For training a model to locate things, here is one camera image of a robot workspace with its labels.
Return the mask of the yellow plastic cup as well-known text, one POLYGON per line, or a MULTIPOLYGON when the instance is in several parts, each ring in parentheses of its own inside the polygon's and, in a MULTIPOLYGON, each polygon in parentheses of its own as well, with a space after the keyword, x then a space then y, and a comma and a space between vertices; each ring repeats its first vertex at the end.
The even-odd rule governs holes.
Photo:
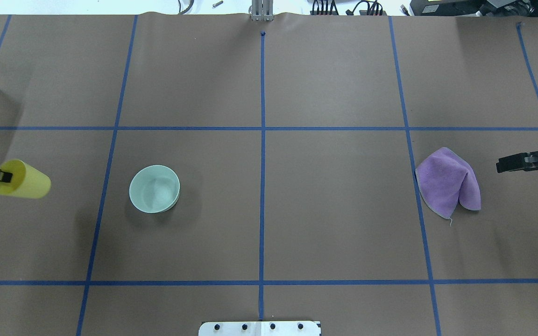
POLYGON ((10 160, 0 166, 3 172, 12 174, 9 182, 0 182, 0 195, 39 199, 51 189, 51 180, 41 171, 21 160, 10 160))

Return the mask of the purple microfiber cloth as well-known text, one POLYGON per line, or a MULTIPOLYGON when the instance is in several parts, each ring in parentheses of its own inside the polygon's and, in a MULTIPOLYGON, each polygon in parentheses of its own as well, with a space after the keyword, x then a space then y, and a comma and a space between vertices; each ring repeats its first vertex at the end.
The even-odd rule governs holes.
POLYGON ((481 210, 480 185, 472 166, 448 147, 420 162, 415 176, 421 198, 442 219, 452 223, 458 205, 472 212, 481 210))

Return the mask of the mint green bowl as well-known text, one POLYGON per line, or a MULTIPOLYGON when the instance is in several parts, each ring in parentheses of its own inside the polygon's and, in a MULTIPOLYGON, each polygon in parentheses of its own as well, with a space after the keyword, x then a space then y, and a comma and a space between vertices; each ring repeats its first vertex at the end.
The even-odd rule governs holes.
POLYGON ((179 200, 181 181, 167 166, 147 166, 133 176, 128 195, 132 205, 143 213, 166 212, 179 200))

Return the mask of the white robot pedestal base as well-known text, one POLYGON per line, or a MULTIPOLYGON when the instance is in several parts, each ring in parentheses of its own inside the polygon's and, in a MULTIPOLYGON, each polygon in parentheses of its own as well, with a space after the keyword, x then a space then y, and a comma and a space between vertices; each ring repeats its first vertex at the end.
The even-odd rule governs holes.
POLYGON ((234 321, 204 322, 199 336, 321 336, 315 321, 234 321))

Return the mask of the aluminium frame post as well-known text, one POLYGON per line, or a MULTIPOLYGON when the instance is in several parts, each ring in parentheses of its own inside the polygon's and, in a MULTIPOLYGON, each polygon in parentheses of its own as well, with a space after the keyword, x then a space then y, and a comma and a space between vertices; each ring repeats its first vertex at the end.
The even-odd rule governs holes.
POLYGON ((273 0, 252 0, 249 13, 252 21, 273 21, 274 15, 273 0))

